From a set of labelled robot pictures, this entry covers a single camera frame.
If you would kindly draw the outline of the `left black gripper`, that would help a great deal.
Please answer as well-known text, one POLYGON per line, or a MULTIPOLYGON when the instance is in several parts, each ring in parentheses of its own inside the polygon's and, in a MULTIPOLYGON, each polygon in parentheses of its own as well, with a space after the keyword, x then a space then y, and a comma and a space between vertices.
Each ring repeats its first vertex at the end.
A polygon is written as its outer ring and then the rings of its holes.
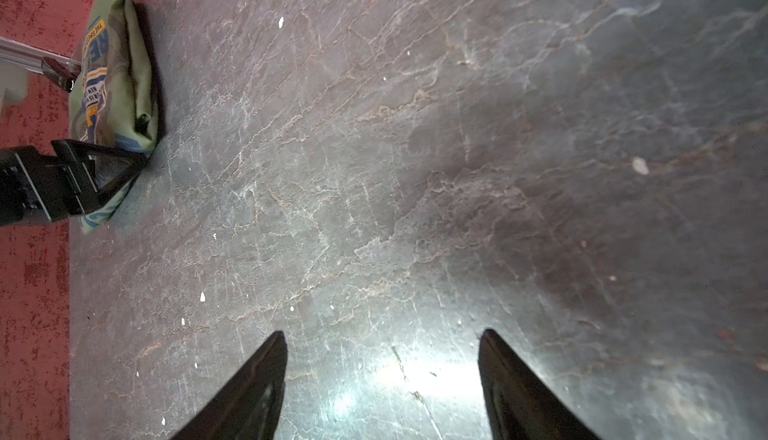
POLYGON ((117 147, 76 140, 55 140, 52 146, 59 159, 32 146, 1 149, 2 227, 66 219, 60 161, 79 215, 104 208, 148 164, 145 154, 117 147))

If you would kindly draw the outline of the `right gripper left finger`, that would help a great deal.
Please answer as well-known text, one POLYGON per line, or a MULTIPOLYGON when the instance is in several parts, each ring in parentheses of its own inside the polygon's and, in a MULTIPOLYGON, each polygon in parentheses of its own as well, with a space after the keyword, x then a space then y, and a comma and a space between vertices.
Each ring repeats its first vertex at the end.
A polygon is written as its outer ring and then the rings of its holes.
POLYGON ((285 392, 288 350, 273 332, 176 439, 272 439, 285 392))

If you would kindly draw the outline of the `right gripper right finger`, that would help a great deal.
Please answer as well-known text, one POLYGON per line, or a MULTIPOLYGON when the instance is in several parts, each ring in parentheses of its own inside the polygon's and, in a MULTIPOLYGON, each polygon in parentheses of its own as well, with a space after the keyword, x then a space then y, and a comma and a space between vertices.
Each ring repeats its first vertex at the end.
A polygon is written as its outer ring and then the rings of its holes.
POLYGON ((480 337, 478 367, 494 439, 595 439, 493 329, 480 337))

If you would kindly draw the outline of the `olive green tank top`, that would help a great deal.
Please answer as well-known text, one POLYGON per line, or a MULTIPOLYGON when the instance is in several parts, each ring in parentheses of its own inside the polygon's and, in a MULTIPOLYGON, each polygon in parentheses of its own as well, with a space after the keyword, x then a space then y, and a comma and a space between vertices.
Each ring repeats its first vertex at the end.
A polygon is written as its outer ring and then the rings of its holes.
POLYGON ((69 94, 72 138, 150 157, 159 128, 153 80, 133 0, 95 0, 69 94))

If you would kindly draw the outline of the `left aluminium corner post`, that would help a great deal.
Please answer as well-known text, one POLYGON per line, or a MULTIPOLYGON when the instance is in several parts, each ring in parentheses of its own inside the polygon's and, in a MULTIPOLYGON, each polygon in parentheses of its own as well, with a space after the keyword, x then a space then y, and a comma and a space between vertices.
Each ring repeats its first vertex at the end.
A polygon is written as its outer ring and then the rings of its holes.
POLYGON ((1 60, 45 76, 71 93, 81 71, 79 61, 1 37, 1 60))

